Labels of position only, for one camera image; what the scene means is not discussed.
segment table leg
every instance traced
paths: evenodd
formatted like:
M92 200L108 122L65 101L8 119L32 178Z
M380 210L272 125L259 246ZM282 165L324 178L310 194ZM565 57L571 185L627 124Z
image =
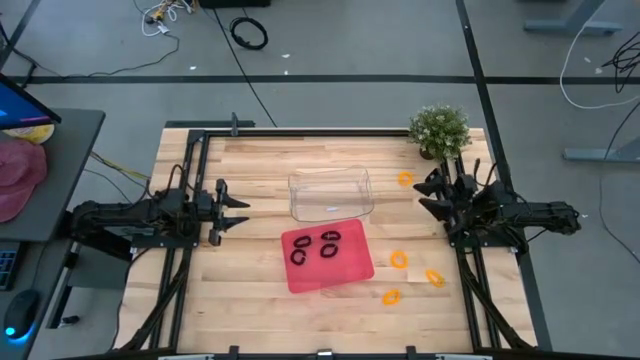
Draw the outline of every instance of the table leg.
M527 20L525 31L575 35L582 26L598 11L604 0L583 0L580 6L564 20ZM622 30L622 26L613 22L589 21L582 34L608 36Z
M605 163L640 164L640 138L636 138L620 148L611 149L564 149L562 156L569 161L598 161Z

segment transparent plastic bin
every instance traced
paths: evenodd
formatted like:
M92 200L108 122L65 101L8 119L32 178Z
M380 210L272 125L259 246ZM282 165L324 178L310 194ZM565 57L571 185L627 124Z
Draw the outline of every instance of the transparent plastic bin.
M291 216L301 222L363 217L373 211L367 169L297 173L289 176Z

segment desk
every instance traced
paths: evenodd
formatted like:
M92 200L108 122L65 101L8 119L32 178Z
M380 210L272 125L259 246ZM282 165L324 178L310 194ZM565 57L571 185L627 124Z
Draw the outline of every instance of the desk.
M164 130L153 189L164 189L172 165L182 163L188 132ZM491 166L486 137L482 129L472 129L471 135L473 143L464 149L463 160L473 169L480 158L478 177L484 181ZM300 224L289 213L288 175L355 165L367 168L375 200L375 209L363 221L375 276L291 294L280 235ZM315 353L328 348L337 353L404 353L408 345L418 352L471 352L455 252L443 226L419 205L420 194L397 182L402 171L418 180L436 166L420 158L417 146L405 137L243 137L241 130L236 138L213 138L204 189L213 192L216 179L224 178L230 196L251 204L225 214L251 219L223 235L220 247L209 245L208 227L203 226L191 259L178 353L227 353L230 345L238 345L241 353ZM408 255L407 269L391 267L395 250ZM164 254L163 249L150 250L132 266L116 347L131 338L155 305ZM506 248L488 248L484 259L494 302L522 338L535 344L514 255ZM444 276L444 288L427 281L427 268ZM400 290L403 299L384 306L382 297L391 289ZM484 316L479 304L476 308L483 343L488 344ZM172 315L168 309L161 346Z
M43 144L47 155L48 173L45 181L33 192L27 206L13 221L0 224L2 241L38 241L29 244L25 258L20 264L13 290L0 292L0 315L13 297L31 286L41 251L38 279L34 288L40 293L34 335L24 345L13 345L4 337L0 339L2 359L26 358L36 339L49 302L65 266L73 241L56 237L58 225L66 211L73 190L93 143L100 131L104 112L93 110L54 109L62 123L47 142ZM0 139L7 137L0 133Z

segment black rubber ring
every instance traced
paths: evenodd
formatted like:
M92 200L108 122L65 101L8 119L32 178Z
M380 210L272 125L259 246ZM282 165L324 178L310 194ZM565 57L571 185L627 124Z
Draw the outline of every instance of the black rubber ring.
M297 238L294 242L293 242L293 246L295 246L297 249L302 249L305 248L307 246L311 245L311 237L310 236L302 236Z
M331 230L331 231L327 231L327 232L323 233L321 238L323 240L338 241L338 240L342 239L342 235L340 235L340 233L335 231L335 230Z
M325 250L329 248L332 248L333 252L328 254L325 253ZM326 244L320 249L320 256L322 256L325 259L332 258L336 256L337 253L338 253L338 246L336 244Z
M302 257L298 260L298 259L296 259L296 254L302 254ZM289 257L289 259L291 259L292 263L300 266L300 265L304 264L305 261L307 261L307 253L304 252L304 250L295 249L291 253L291 256Z

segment wooden table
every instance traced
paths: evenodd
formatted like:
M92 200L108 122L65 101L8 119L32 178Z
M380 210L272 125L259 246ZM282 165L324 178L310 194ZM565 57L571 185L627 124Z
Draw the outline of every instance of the wooden table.
M182 162L187 133L164 130L153 189L163 189L172 165ZM462 154L465 168L473 169L480 158L478 178L483 182L491 166L486 137L482 129L472 129L471 136L473 143ZM363 221L375 276L290 293L280 235L300 224L290 215L288 176L356 165L368 170L375 200L375 209ZM191 261L178 352L226 353L230 345L240 346L241 353L403 353L408 345L418 352L470 352L454 250L442 225L418 203L420 194L397 181L403 171L421 181L436 166L402 137L214 138L204 188L213 192L215 180L224 178L231 196L251 204L225 214L251 219L223 235L220 247L209 245L208 228L203 229ZM391 266L396 250L408 255L408 268ZM116 347L131 338L155 305L164 253L153 249L131 268ZM520 336L535 344L515 257L507 248L488 248L484 259L495 304ZM444 288L428 282L427 268L444 276ZM400 290L402 299L385 306L382 297L391 289ZM484 313L479 304L476 308L488 346ZM172 313L167 311L165 319ZM168 323L161 344L168 338Z

